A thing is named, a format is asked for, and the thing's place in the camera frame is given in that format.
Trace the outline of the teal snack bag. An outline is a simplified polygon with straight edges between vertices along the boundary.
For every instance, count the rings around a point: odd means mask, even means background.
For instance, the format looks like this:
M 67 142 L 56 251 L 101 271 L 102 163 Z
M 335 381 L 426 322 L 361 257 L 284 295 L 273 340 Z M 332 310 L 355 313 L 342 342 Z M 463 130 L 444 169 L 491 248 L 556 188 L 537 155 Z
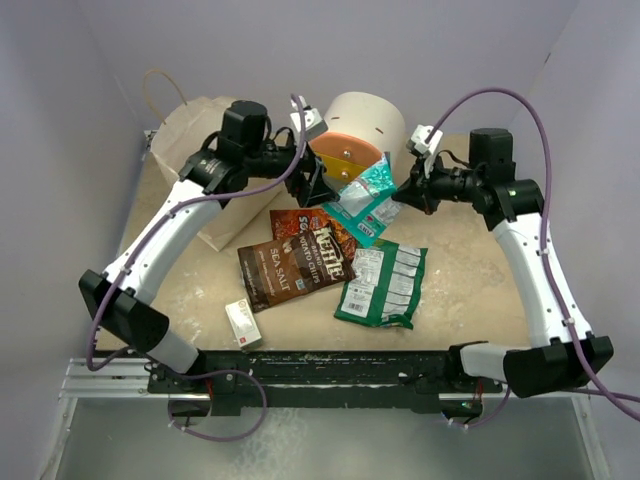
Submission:
M 339 192 L 339 200 L 322 205 L 364 248 L 371 247 L 393 223 L 402 205 L 392 199 L 397 191 L 387 153 Z

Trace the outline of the green snack bag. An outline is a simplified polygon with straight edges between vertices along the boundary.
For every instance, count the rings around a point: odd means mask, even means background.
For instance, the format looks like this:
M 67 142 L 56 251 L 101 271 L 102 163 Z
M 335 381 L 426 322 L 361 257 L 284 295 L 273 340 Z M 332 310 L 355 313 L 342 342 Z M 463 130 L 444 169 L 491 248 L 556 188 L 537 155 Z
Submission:
M 428 250 L 378 239 L 355 251 L 356 278 L 347 282 L 334 317 L 370 328 L 413 328 Z

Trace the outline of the white paper bag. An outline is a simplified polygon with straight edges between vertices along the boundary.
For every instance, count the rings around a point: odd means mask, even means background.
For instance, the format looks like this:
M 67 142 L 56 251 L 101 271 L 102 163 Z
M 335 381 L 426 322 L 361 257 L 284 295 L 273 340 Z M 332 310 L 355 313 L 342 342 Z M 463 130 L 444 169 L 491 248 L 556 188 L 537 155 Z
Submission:
M 145 101 L 161 124 L 151 140 L 150 151 L 168 184 L 178 180 L 178 172 L 189 155 L 195 153 L 205 138 L 222 125 L 223 113 L 236 100 L 218 96 L 214 99 L 186 99 L 180 94 L 180 105 L 169 115 L 163 115 L 153 104 L 146 85 L 142 87 Z M 214 250 L 222 251 L 276 197 L 284 191 L 279 185 L 264 193 L 234 199 L 198 233 Z

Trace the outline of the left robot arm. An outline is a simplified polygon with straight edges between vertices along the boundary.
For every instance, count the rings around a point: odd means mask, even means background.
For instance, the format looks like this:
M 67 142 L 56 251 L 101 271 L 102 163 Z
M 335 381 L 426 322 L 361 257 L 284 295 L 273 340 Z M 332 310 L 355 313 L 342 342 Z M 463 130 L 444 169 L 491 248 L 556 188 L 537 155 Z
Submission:
M 89 370 L 99 328 L 126 348 L 160 363 L 184 392 L 202 387 L 205 356 L 170 328 L 166 315 L 151 304 L 166 275 L 200 230 L 236 198 L 258 195 L 280 185 L 302 207 L 338 199 L 325 180 L 326 168 L 310 142 L 326 132 L 319 111 L 299 96 L 287 142 L 279 146 L 264 105 L 237 100 L 224 110 L 210 133 L 178 173 L 170 193 L 129 248 L 100 272 L 86 271 L 79 289 L 92 318 L 86 347 Z

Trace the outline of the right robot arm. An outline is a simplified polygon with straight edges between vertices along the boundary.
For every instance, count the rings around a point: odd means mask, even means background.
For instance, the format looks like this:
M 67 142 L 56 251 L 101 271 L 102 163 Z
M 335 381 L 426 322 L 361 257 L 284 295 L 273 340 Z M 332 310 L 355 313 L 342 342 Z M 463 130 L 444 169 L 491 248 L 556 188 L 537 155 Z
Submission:
M 519 398 L 585 386 L 612 358 L 609 337 L 597 336 L 575 304 L 542 223 L 544 199 L 538 184 L 515 177 L 513 136 L 502 128 L 469 135 L 469 159 L 444 166 L 437 147 L 442 133 L 419 125 L 407 141 L 414 156 L 408 179 L 394 200 L 426 214 L 443 201 L 465 202 L 484 218 L 502 249 L 524 307 L 529 347 L 484 341 L 450 348 L 446 383 L 467 391 L 480 377 L 507 384 Z

